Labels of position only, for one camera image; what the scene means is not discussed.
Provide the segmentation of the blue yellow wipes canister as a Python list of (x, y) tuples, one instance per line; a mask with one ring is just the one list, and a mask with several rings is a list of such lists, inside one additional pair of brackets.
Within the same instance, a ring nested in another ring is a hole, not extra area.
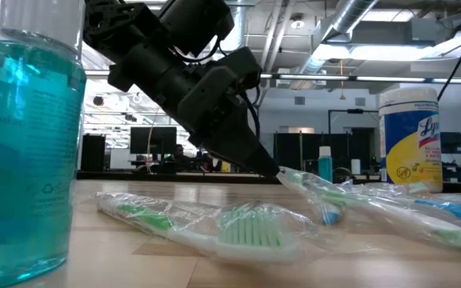
[(443, 191), (438, 95), (432, 88), (401, 88), (379, 95), (381, 175), (408, 186), (424, 182)]

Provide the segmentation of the smooth silver air duct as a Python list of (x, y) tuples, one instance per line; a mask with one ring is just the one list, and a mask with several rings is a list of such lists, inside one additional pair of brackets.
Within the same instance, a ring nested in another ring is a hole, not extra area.
[(376, 5), (379, 0), (339, 0), (335, 12), (320, 20), (311, 39), (313, 51), (298, 68), (297, 74), (316, 75), (329, 59), (327, 40), (341, 38), (341, 42), (351, 41), (353, 29)]

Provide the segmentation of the person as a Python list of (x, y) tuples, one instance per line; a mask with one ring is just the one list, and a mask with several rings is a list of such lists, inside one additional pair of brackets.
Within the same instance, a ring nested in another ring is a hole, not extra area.
[(166, 163), (181, 172), (192, 170), (194, 159), (184, 154), (183, 145), (177, 144), (175, 152), (166, 158)]

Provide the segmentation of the black partition panel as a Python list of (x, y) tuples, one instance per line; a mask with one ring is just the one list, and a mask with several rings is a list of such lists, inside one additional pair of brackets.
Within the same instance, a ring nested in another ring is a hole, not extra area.
[(379, 159), (374, 155), (371, 136), (355, 134), (280, 134), (273, 136), (272, 157), (280, 166), (311, 173), (318, 172), (319, 148), (329, 146), (333, 168), (351, 170), (352, 161), (360, 161), (362, 174), (379, 172)]

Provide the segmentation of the long ceiling light bar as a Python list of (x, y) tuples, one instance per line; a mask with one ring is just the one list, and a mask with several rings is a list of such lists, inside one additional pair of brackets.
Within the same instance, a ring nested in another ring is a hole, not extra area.
[[(88, 78), (104, 79), (109, 70), (86, 70)], [(333, 75), (333, 74), (269, 74), (263, 73), (261, 79), (274, 80), (303, 80), (329, 82), (399, 82), (422, 84), (445, 84), (447, 78), (420, 78), (420, 77), (389, 77), (389, 76), (360, 76), (360, 75)], [(448, 84), (461, 85), (461, 78), (453, 78)]]

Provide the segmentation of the black computer monitor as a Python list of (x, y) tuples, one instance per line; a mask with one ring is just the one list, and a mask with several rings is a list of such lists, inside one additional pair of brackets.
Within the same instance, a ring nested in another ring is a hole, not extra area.
[(177, 129), (165, 127), (131, 127), (132, 154), (173, 154), (177, 150)]

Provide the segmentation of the teal mouthwash bottle white cap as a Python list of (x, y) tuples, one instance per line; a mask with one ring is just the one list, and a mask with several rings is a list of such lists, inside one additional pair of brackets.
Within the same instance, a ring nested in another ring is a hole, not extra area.
[(84, 12), (84, 0), (0, 0), (0, 287), (68, 255)]
[(328, 182), (333, 182), (333, 162), (331, 157), (331, 147), (330, 146), (320, 146), (319, 147), (319, 176), (327, 180)]

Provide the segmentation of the black cabinet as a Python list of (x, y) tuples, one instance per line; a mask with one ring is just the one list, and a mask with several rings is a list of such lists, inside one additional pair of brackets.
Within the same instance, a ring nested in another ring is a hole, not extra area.
[(81, 171), (103, 172), (106, 137), (84, 134), (82, 140)]

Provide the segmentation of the green toothbrush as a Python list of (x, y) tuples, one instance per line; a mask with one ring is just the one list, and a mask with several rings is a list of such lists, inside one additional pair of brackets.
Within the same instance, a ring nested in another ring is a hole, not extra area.
[(424, 182), (410, 183), (407, 187), (408, 194), (425, 194), (431, 192), (431, 188), (426, 186)]
[(307, 217), (282, 206), (229, 206), (98, 192), (97, 208), (148, 234), (228, 262), (308, 262), (323, 253), (321, 234)]
[(287, 188), (303, 195), (321, 212), (325, 202), (346, 212), (364, 214), (385, 223), (400, 235), (461, 250), (461, 220), (452, 213), (415, 200), (461, 204), (461, 194), (408, 194), (404, 185), (372, 182), (355, 185), (351, 180), (333, 184), (315, 174), (283, 167), (277, 175)]

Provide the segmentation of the black gantry frame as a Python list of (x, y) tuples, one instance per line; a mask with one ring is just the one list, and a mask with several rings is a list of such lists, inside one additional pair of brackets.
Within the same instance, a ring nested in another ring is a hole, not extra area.
[(332, 134), (332, 129), (331, 129), (332, 119), (331, 119), (331, 115), (333, 113), (369, 114), (369, 115), (372, 115), (372, 114), (378, 114), (379, 112), (377, 110), (364, 110), (364, 109), (359, 109), (359, 108), (346, 109), (346, 110), (328, 110), (327, 111), (327, 134), (329, 134), (329, 135)]

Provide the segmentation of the dark blue box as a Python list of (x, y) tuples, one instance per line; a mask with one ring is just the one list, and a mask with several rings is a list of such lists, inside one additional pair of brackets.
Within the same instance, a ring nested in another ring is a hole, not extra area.
[(442, 132), (441, 151), (443, 154), (461, 154), (461, 132)]

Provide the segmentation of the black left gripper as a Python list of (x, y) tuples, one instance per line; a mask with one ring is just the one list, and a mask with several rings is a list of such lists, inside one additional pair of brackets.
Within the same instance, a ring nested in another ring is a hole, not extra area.
[(186, 64), (170, 50), (134, 46), (110, 58), (108, 82), (122, 91), (137, 86), (190, 135), (225, 162), (275, 177), (280, 169), (252, 132), (237, 78), (217, 61)]

